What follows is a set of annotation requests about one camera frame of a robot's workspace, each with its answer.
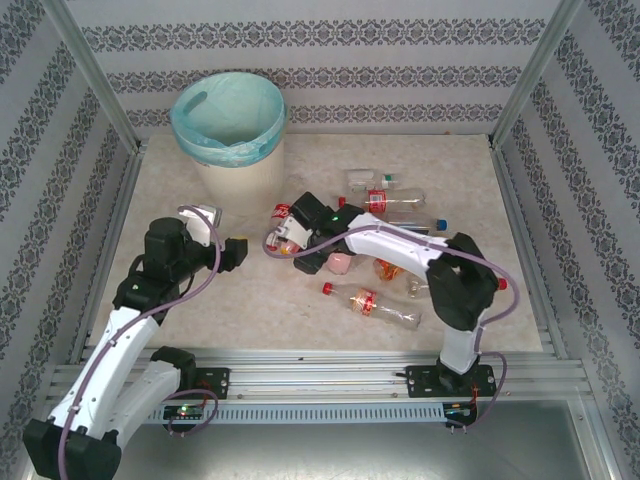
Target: orange object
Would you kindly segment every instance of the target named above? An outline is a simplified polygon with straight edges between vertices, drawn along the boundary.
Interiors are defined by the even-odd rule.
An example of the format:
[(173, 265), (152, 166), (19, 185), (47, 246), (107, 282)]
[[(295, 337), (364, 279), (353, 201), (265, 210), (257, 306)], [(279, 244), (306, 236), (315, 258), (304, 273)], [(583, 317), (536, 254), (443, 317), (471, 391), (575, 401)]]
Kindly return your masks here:
[(373, 261), (373, 269), (376, 274), (380, 278), (380, 280), (390, 281), (396, 278), (400, 273), (404, 272), (404, 270), (400, 267), (396, 267), (394, 264), (389, 263), (385, 260), (381, 260), (376, 258)]

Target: red bottle label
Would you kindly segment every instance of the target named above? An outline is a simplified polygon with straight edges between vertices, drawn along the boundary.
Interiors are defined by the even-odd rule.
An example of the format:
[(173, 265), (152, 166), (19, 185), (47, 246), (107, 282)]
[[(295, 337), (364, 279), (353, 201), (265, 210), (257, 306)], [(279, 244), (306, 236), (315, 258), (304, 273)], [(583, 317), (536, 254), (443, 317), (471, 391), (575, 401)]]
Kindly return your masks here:
[(384, 190), (369, 190), (369, 211), (384, 213), (387, 209), (387, 192)]
[(289, 205), (286, 203), (279, 203), (271, 212), (271, 218), (287, 218), (289, 215)]
[(361, 288), (352, 300), (351, 308), (354, 312), (360, 313), (365, 317), (371, 315), (373, 307), (376, 303), (376, 292)]

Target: empty plastic bottle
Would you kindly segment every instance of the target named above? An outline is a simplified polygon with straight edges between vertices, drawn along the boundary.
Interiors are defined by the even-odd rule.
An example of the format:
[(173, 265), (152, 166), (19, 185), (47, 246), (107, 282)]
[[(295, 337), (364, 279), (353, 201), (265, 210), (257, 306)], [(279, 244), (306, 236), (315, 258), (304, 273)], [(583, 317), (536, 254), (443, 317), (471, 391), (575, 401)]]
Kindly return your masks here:
[(425, 195), (421, 188), (369, 190), (338, 199), (340, 207), (345, 203), (361, 207), (371, 213), (412, 212), (424, 207)]
[[(300, 187), (295, 187), (291, 185), (287, 185), (287, 189), (281, 195), (281, 201), (278, 203), (271, 212), (271, 218), (269, 218), (268, 231), (272, 231), (274, 228), (282, 225), (285, 218), (289, 216), (289, 208), (291, 205), (300, 198), (300, 196), (304, 193)], [(267, 248), (272, 252), (277, 250), (281, 250), (283, 254), (287, 253), (295, 253), (295, 245), (293, 242), (287, 242), (286, 240), (278, 237), (275, 233), (270, 234), (267, 237)]]
[(415, 330), (422, 320), (418, 305), (407, 305), (385, 297), (373, 290), (358, 285), (333, 285), (325, 283), (325, 295), (337, 297), (345, 306), (365, 317), (375, 317)]
[(362, 192), (364, 190), (398, 188), (401, 178), (396, 173), (379, 173), (370, 168), (354, 168), (345, 170), (347, 190)]
[[(507, 280), (498, 278), (498, 291), (506, 290), (507, 287)], [(429, 284), (415, 275), (408, 275), (407, 295), (411, 298), (427, 298), (429, 296)]]

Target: cable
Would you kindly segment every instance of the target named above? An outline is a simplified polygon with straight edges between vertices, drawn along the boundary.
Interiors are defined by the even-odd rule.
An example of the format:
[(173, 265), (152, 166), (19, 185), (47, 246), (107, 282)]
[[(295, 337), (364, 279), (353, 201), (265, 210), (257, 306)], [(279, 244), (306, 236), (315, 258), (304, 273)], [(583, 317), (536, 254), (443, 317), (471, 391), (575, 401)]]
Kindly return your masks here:
[(501, 320), (503, 318), (505, 318), (506, 316), (510, 315), (518, 306), (518, 304), (520, 303), (520, 289), (518, 288), (518, 285), (516, 284), (515, 279), (509, 274), (509, 272), (507, 272), (506, 270), (504, 270), (502, 267), (500, 267), (499, 265), (496, 265), (493, 262), (490, 262), (484, 258), (481, 257), (477, 257), (475, 255), (471, 255), (470, 253), (466, 253), (466, 252), (461, 252), (458, 250), (454, 250), (453, 248), (449, 248), (449, 247), (445, 247), (443, 245), (439, 245), (439, 244), (433, 244), (433, 243), (429, 243), (429, 241), (427, 241), (426, 239), (422, 239), (422, 238), (417, 238), (409, 233), (403, 232), (401, 230), (397, 230), (395, 228), (390, 228), (386, 225), (368, 225), (365, 227), (358, 227), (358, 228), (354, 228), (353, 230), (348, 230), (346, 232), (340, 233), (338, 235), (336, 235), (335, 237), (330, 238), (329, 240), (326, 240), (322, 243), (320, 243), (319, 245), (316, 245), (315, 247), (311, 247), (307, 250), (303, 250), (301, 252), (297, 252), (297, 253), (291, 253), (288, 255), (281, 255), (278, 253), (274, 253), (272, 251), (270, 251), (267, 248), (267, 244), (266, 244), (266, 240), (267, 237), (271, 234), (274, 233), (276, 229), (271, 230), (269, 232), (267, 232), (267, 234), (264, 237), (264, 240), (262, 241), (262, 249), (264, 250), (264, 252), (273, 258), (281, 258), (281, 259), (287, 259), (287, 258), (299, 258), (299, 257), (304, 257), (305, 255), (310, 255), (312, 253), (315, 252), (319, 252), (320, 250), (324, 249), (325, 247), (332, 245), (336, 242), (339, 242), (340, 240), (342, 240), (343, 238), (346, 238), (350, 235), (354, 235), (356, 233), (360, 233), (360, 232), (386, 232), (389, 233), (391, 235), (395, 235), (397, 237), (400, 237), (404, 240), (408, 240), (410, 242), (413, 242), (417, 245), (426, 247), (426, 248), (433, 248), (434, 250), (438, 250), (439, 252), (442, 253), (447, 253), (449, 255), (454, 255), (456, 257), (460, 257), (460, 258), (464, 258), (465, 260), (469, 260), (475, 263), (478, 263), (484, 267), (487, 267), (495, 272), (498, 272), (500, 275), (502, 275), (504, 278), (507, 279), (507, 282), (509, 285), (511, 285), (511, 288), (513, 289), (513, 301), (511, 302), (511, 305), (509, 305), (505, 310), (503, 310), (500, 313), (497, 313), (495, 315), (493, 315), (492, 317), (489, 317), (488, 319), (484, 320), (483, 322), (481, 322), (479, 324), (479, 328), (478, 328), (478, 333), (476, 334), (476, 339), (474, 342), (474, 346), (473, 346), (473, 350), (474, 353), (476, 355), (489, 355), (489, 356), (494, 356), (494, 357), (499, 357), (500, 360), (502, 361), (502, 374), (500, 376), (500, 381), (498, 382), (498, 386), (496, 387), (496, 392), (494, 393), (493, 397), (491, 397), (491, 400), (489, 401), (489, 405), (487, 406), (487, 408), (485, 409), (485, 411), (482, 413), (482, 415), (480, 416), (480, 418), (478, 418), (475, 422), (473, 422), (469, 427), (463, 425), (460, 422), (456, 422), (455, 420), (447, 420), (449, 423), (455, 424), (459, 427), (464, 427), (464, 432), (466, 433), (467, 430), (469, 430), (470, 428), (474, 427), (475, 425), (477, 425), (478, 423), (480, 423), (481, 421), (484, 421), (484, 419), (486, 418), (487, 414), (493, 409), (493, 406), (495, 405), (498, 396), (500, 395), (500, 392), (502, 391), (502, 387), (504, 385), (505, 379), (507, 378), (507, 358), (500, 352), (481, 352), (480, 351), (480, 339), (482, 338), (482, 334), (484, 333), (484, 330), (486, 328), (487, 325), (489, 325), (490, 323), (493, 323), (495, 321)]
[(213, 399), (213, 401), (215, 402), (215, 406), (213, 407), (213, 412), (211, 413), (211, 415), (209, 415), (207, 417), (207, 419), (204, 422), (196, 425), (195, 427), (193, 427), (191, 430), (189, 430), (187, 432), (176, 432), (175, 430), (173, 430), (171, 428), (171, 425), (173, 425), (173, 420), (174, 419), (171, 418), (169, 420), (169, 425), (167, 425), (167, 430), (169, 430), (169, 435), (171, 435), (171, 436), (179, 435), (182, 438), (187, 437), (189, 435), (193, 435), (194, 433), (199, 432), (204, 427), (209, 425), (211, 423), (211, 421), (215, 418), (215, 416), (218, 414), (218, 396), (215, 393), (213, 393), (211, 390), (205, 390), (203, 388), (194, 388), (192, 390), (183, 390), (182, 392), (172, 393), (167, 398), (165, 398), (165, 400), (173, 400), (174, 398), (180, 398), (180, 397), (184, 397), (185, 395), (194, 395), (194, 394), (209, 395)]
[(192, 273), (191, 276), (189, 277), (189, 283), (187, 283), (187, 288), (185, 288), (184, 292), (180, 294), (180, 298), (184, 297), (187, 293), (189, 293), (189, 290), (191, 290), (191, 287), (193, 286), (193, 281), (195, 280), (195, 278), (196, 278), (195, 273)]
[(215, 227), (211, 224), (209, 219), (205, 215), (200, 213), (200, 211), (197, 208), (191, 205), (183, 205), (178, 208), (178, 212), (182, 212), (184, 210), (188, 210), (190, 212), (195, 213), (200, 218), (200, 220), (202, 220), (205, 223), (205, 225), (209, 228), (209, 231), (211, 232), (211, 236), (213, 237), (212, 240), (215, 242), (214, 246), (215, 246), (215, 252), (216, 252), (216, 258), (214, 260), (211, 273), (206, 278), (206, 280), (202, 282), (200, 286), (198, 286), (198, 288), (186, 294), (184, 297), (178, 298), (177, 300), (173, 300), (163, 305), (154, 307), (151, 310), (141, 313), (140, 315), (135, 317), (133, 320), (131, 320), (129, 323), (127, 323), (121, 329), (119, 329), (104, 345), (102, 350), (98, 352), (98, 354), (96, 355), (95, 361), (91, 364), (91, 366), (89, 367), (89, 370), (87, 370), (87, 374), (82, 379), (82, 382), (78, 387), (76, 396), (73, 398), (73, 402), (71, 403), (71, 407), (69, 408), (69, 415), (67, 416), (64, 426), (62, 427), (62, 433), (60, 434), (60, 443), (58, 444), (58, 471), (60, 473), (60, 480), (69, 480), (69, 476), (67, 474), (67, 466), (65, 465), (65, 447), (67, 444), (67, 439), (69, 438), (69, 432), (71, 431), (71, 425), (73, 424), (73, 419), (78, 413), (80, 402), (82, 401), (82, 395), (87, 390), (87, 387), (91, 382), (91, 378), (93, 377), (93, 374), (95, 373), (98, 366), (100, 365), (100, 362), (102, 362), (104, 357), (109, 352), (109, 349), (116, 344), (116, 342), (120, 337), (122, 337), (129, 329), (131, 329), (131, 327), (136, 325), (138, 322), (152, 315), (155, 315), (156, 313), (164, 312), (165, 310), (168, 310), (172, 307), (180, 305), (181, 303), (191, 300), (193, 297), (195, 297), (200, 292), (202, 292), (205, 288), (207, 288), (207, 286), (209, 286), (209, 284), (213, 281), (216, 274), (218, 273), (218, 268), (220, 268), (220, 257), (221, 257), (220, 238), (218, 237), (218, 232), (216, 231)]

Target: light blue trash bag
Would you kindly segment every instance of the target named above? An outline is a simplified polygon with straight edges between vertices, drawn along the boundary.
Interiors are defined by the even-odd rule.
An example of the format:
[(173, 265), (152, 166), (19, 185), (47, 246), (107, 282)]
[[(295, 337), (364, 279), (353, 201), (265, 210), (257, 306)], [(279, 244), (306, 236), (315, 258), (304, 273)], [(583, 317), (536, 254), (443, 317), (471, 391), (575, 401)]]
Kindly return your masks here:
[(180, 148), (200, 163), (248, 167), (278, 145), (287, 120), (282, 93), (252, 73), (219, 73), (189, 86), (171, 109)]

